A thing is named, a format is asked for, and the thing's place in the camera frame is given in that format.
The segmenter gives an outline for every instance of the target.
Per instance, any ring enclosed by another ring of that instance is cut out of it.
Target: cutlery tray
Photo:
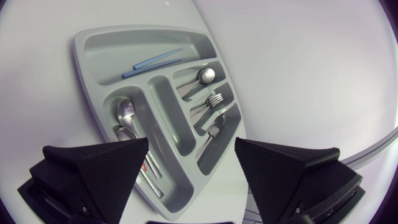
[[[159,62],[181,61],[122,79],[134,64],[180,48]],[[178,27],[103,27],[77,33],[74,54],[85,95],[107,142],[118,141],[113,128],[119,125],[119,102],[133,103],[134,128],[140,138],[148,138],[162,177],[157,179],[148,164],[146,174],[164,196],[158,198],[141,174],[135,187],[163,217],[176,220],[200,194],[225,152],[234,150],[235,138],[246,137],[234,88],[210,35]],[[215,71],[215,80],[195,86],[182,98],[177,88],[194,81],[205,67]],[[224,100],[193,122],[190,110],[217,93]],[[219,116],[220,131],[197,162],[195,156],[209,138],[206,130]]]

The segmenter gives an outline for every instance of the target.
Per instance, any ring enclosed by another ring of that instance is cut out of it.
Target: cutlery handle
[[[148,151],[147,155],[145,156],[145,160],[147,161],[151,171],[154,173],[156,179],[159,180],[162,177],[162,174],[158,170],[158,168],[157,168],[157,166],[155,164],[155,160],[153,159],[152,154],[150,153],[150,151]]]
[[[142,68],[139,68],[137,70],[133,70],[133,71],[130,71],[130,72],[123,73],[122,78],[124,78],[124,79],[125,78],[129,78],[129,77],[132,77],[134,75],[138,75],[138,74],[140,74],[142,72],[146,72],[148,70],[159,68],[161,66],[168,65],[168,64],[171,64],[171,63],[179,62],[181,60],[182,59],[169,60],[169,61],[166,61],[166,62],[160,62],[160,63],[156,63],[154,65],[149,65],[149,66],[146,66],[146,67],[142,67]]]
[[[200,106],[198,108],[195,108],[193,110],[190,111],[190,117],[191,117],[191,121],[193,124],[196,124],[196,122],[198,122],[200,120],[200,118],[206,113],[206,111],[208,111],[210,109],[210,107],[205,104],[203,106]]]
[[[134,126],[133,125],[129,125],[129,127],[127,127],[127,125],[126,126],[124,126],[127,130],[129,130],[133,135],[134,135],[134,138],[135,139],[137,139],[138,138],[138,135],[137,135],[137,132],[136,132],[136,130],[134,129]]]
[[[155,62],[155,61],[157,61],[157,60],[159,60],[159,59],[162,59],[162,58],[164,58],[164,57],[167,57],[167,56],[169,56],[169,55],[172,55],[172,54],[174,54],[174,53],[177,53],[177,52],[179,52],[179,51],[181,51],[181,50],[182,50],[182,49],[172,50],[172,51],[170,51],[170,52],[167,52],[167,53],[161,54],[161,55],[159,55],[159,56],[153,57],[153,58],[151,58],[151,59],[145,60],[145,61],[140,62],[140,63],[138,63],[137,65],[133,66],[132,69],[138,70],[138,69],[140,69],[141,67],[143,67],[143,66],[145,66],[145,65],[147,65],[147,64],[149,64],[149,63]]]
[[[177,88],[177,93],[178,93],[182,98],[184,98],[184,96],[186,96],[188,93],[190,93],[191,90],[193,90],[193,88],[194,88],[197,84],[199,84],[199,82],[200,82],[199,80],[196,80],[196,81],[190,82],[190,83],[188,83],[188,84],[185,84],[185,85],[183,85],[183,86],[180,86],[180,87]]]
[[[148,174],[145,173],[143,169],[139,170],[142,176],[144,177],[145,181],[148,183],[149,187],[155,192],[156,196],[158,198],[163,197],[163,193],[160,191],[160,189],[155,185],[155,183],[149,178]]]
[[[195,156],[195,159],[197,160],[197,162],[199,161],[199,159],[201,158],[201,155],[203,155],[203,153],[205,152],[206,148],[209,146],[210,142],[214,139],[213,136],[209,136],[206,140],[206,142],[202,145],[202,147],[199,148],[197,155]]]

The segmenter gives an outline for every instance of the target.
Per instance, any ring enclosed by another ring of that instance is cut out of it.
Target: black textured fabric
[[[276,223],[304,171],[337,160],[338,149],[309,150],[236,138],[235,152],[264,223]]]
[[[44,156],[76,169],[106,223],[119,223],[124,207],[148,152],[147,138],[95,146],[46,146]]]

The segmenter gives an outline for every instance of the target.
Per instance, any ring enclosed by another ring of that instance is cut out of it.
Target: white table
[[[39,223],[17,192],[42,147],[104,142],[78,79],[74,35],[85,29],[153,24],[206,30],[191,1],[7,1],[0,11],[0,197],[16,223]],[[240,222],[248,185],[234,151],[177,221]],[[133,190],[121,223],[163,221]]]
[[[397,127],[398,46],[378,1],[194,2],[227,66],[249,139],[335,146],[345,159]],[[346,223],[369,223],[397,165],[394,143],[356,170],[366,194]]]
[[[178,9],[192,6],[168,2]],[[195,4],[233,80],[248,138],[309,148],[336,146],[344,159],[396,127],[397,45],[377,1]],[[144,6],[165,7],[160,0],[14,0],[0,12],[0,197],[17,223],[38,222],[16,189],[42,159],[43,145],[103,142],[76,74],[73,35],[94,27],[175,22]],[[186,19],[179,23],[202,26]],[[367,193],[347,223],[366,223],[376,212],[397,154],[393,147],[357,170]],[[242,220],[247,186],[226,176],[241,172],[233,159],[229,152],[178,222]],[[136,191],[126,210],[123,223],[162,220]]]

